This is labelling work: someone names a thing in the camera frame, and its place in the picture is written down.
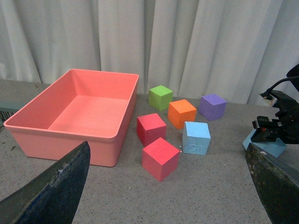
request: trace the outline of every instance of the foam block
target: foam block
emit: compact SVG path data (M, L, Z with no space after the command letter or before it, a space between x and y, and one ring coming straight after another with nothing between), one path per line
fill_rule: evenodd
M185 121L194 121L196 108L187 100L182 99L169 103L168 120L177 128L184 127Z
M157 113L137 117L137 135L147 146L158 138L165 139L166 124Z
M160 85L149 90L149 105L162 111L172 101L173 91Z
M226 107L226 101L216 94L201 97L198 107L199 113L207 120L222 118Z
M205 155L211 140L207 123L185 122L183 153Z
M178 167L180 151L162 138L142 151L142 166L158 181L164 180Z
M243 146L245 147L245 150L247 150L249 143L251 143L250 138L253 136L255 131L256 130L253 129L252 132L248 135L248 137L244 140ZM280 138L277 138L276 142L258 142L258 143L253 142L253 143L276 158L279 157L280 154L282 154L282 152L286 149L286 144L283 143L283 141Z

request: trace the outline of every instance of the gray countertop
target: gray countertop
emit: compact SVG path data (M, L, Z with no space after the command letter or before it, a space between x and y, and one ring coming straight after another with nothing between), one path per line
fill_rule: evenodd
M47 85L0 80L0 100L28 102ZM195 107L199 100L187 99ZM183 130L138 95L118 163L113 168L90 166L73 220L79 223L270 224L252 182L243 140L258 115L274 118L275 108L227 103L221 119L208 123L211 142L205 156L180 154L178 168L158 182L141 166L142 143L136 118L157 112L167 124L166 140L182 145ZM279 159L299 169L298 146L288 145ZM12 135L0 129L0 200L15 192L54 161L28 158Z

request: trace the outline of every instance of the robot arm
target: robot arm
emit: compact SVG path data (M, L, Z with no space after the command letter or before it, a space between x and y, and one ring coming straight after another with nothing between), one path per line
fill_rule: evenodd
M287 94L273 90L285 81L291 81L299 91L299 64L292 68L284 78L275 83L266 92L260 94L270 101L270 105L279 108L275 114L278 119L269 120L268 117L258 116L252 122L256 132L251 137L252 142L275 142L280 138L285 144L299 144L299 104Z

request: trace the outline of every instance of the pink plastic bin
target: pink plastic bin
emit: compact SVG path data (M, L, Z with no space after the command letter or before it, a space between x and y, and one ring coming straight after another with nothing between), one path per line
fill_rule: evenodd
M70 70L4 126L26 156L59 160L83 141L90 164L115 166L136 102L138 75Z

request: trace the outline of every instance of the light blue block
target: light blue block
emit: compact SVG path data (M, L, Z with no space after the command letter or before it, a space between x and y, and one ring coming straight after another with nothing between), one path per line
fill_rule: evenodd
M256 130L253 129L252 132L248 135L248 137L244 140L243 146L247 150L249 143L251 143L251 137L253 136ZM280 154L286 149L286 144L280 138L276 139L276 142L253 142L257 146L259 146L264 151L270 153L274 157L279 157Z
M211 140L207 123L186 121L183 130L183 153L205 155Z

